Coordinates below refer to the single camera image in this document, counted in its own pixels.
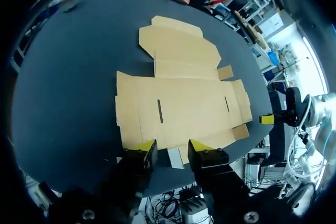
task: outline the cardboard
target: cardboard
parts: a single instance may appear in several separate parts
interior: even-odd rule
[[[198,27],[156,16],[140,28],[139,44],[153,58],[155,77],[117,71],[123,147],[156,139],[159,150],[168,149],[172,167],[183,168],[189,139],[223,148],[248,137],[245,123],[252,115],[243,82],[221,81],[233,77],[232,68],[217,69],[218,50]]]

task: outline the wire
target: wire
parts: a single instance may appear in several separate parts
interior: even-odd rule
[[[159,223],[159,216],[163,217],[164,219],[168,219],[173,223],[179,223],[176,219],[172,219],[173,217],[176,216],[176,213],[178,211],[178,205],[180,203],[179,200],[174,197],[174,192],[175,191],[170,191],[168,193],[162,194],[155,206],[153,206],[152,199],[150,198],[150,204],[153,210],[154,223]],[[171,206],[172,204],[175,204],[174,209],[172,212],[167,214],[166,212],[168,210],[168,207]]]
[[[291,154],[291,149],[292,149],[293,147],[294,147],[294,149],[295,149],[295,146],[293,146],[293,143],[294,143],[294,141],[295,141],[295,137],[298,135],[299,131],[301,130],[301,128],[302,128],[302,126],[303,126],[303,124],[304,124],[304,122],[305,122],[305,120],[306,120],[306,118],[307,118],[307,116],[308,116],[308,113],[309,113],[309,111],[310,111],[310,106],[311,106],[311,96],[308,95],[308,106],[307,106],[307,109],[306,109],[305,114],[304,114],[304,116],[303,116],[303,118],[302,118],[302,120],[301,120],[301,123],[299,124],[298,128],[296,129],[296,131],[295,131],[295,133],[294,133],[294,135],[293,135],[293,137],[292,137],[292,139],[291,139],[291,141],[290,141],[290,145],[289,145],[289,149],[288,149],[288,153],[287,153],[287,160],[286,160],[287,165],[288,165],[290,171],[292,172],[292,174],[293,174],[294,176],[298,177],[298,178],[307,178],[307,177],[309,177],[309,176],[311,175],[311,174],[309,174],[309,175],[307,175],[307,174],[302,175],[302,174],[298,174],[298,173],[296,173],[295,170],[293,169],[293,167],[292,167],[291,164],[290,164],[290,154]]]
[[[211,218],[211,216],[206,216],[206,217],[202,218],[201,220],[199,220],[198,222],[194,222],[192,224],[200,224],[200,223],[202,223],[203,221],[206,221],[209,218]]]
[[[326,140],[326,142],[324,143],[323,151],[322,151],[322,156],[323,156],[323,157],[324,157],[324,152],[326,151],[325,148],[326,148],[326,146],[328,145],[328,141],[329,141],[329,138],[330,138],[332,132],[333,132],[333,131],[330,131],[330,133],[328,134],[327,140]]]
[[[301,185],[297,190],[294,191],[292,195],[288,197],[287,204],[289,204],[291,207],[294,207],[298,203],[298,201],[304,196],[304,194],[308,191],[309,187],[312,187],[313,189],[313,195],[311,197],[311,200],[315,199],[316,195],[315,184],[306,183]]]

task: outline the white wall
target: white wall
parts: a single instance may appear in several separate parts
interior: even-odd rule
[[[321,73],[316,65],[318,62],[314,61],[308,47],[303,42],[303,37],[298,32],[296,23],[293,23],[268,39],[268,42],[277,43],[280,47],[291,44],[298,60],[301,60],[298,63],[301,70],[297,72],[295,76],[291,76],[290,79],[296,79],[299,83],[302,99],[306,97],[307,94],[315,96],[325,93],[320,77]]]

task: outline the cardboard flap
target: cardboard flap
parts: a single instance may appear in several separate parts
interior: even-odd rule
[[[139,44],[158,61],[176,61],[217,68],[221,57],[214,44],[183,31],[162,26],[139,30]]]
[[[233,77],[232,67],[231,65],[225,66],[222,68],[218,68],[218,76],[221,81]]]
[[[249,137],[246,124],[242,124],[238,127],[233,128],[233,134],[236,140],[241,140]]]
[[[218,80],[218,73],[214,68],[207,68],[175,61],[157,61],[155,58],[155,77],[157,78],[196,78]]]
[[[234,143],[236,138],[234,136],[233,129],[226,129],[203,138],[198,138],[197,140],[211,148],[217,149]]]
[[[152,18],[152,25],[177,29],[193,36],[203,38],[203,32],[199,27],[184,23],[176,19],[155,16]]]
[[[119,89],[118,96],[115,97],[115,107],[122,145],[124,148],[133,148],[142,143],[133,79],[127,74],[117,72],[117,87]]]
[[[248,95],[245,91],[243,82],[241,80],[236,80],[232,82],[232,86],[235,90],[237,101],[240,107],[240,115],[242,123],[247,123],[252,121],[252,113],[250,108],[250,101]]]

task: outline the round table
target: round table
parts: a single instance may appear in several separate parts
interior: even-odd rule
[[[105,178],[121,151],[114,96],[116,71],[154,77],[153,59],[138,45],[140,27],[155,15],[198,26],[231,64],[249,95],[250,137],[225,148],[230,161],[254,148],[271,130],[259,116],[271,104],[257,62],[243,38],[224,23],[169,0],[79,0],[60,8],[37,34],[18,75],[12,134],[19,166],[54,190],[79,186],[91,191]],[[159,151],[146,195],[160,194],[194,181],[189,165],[170,168]]]

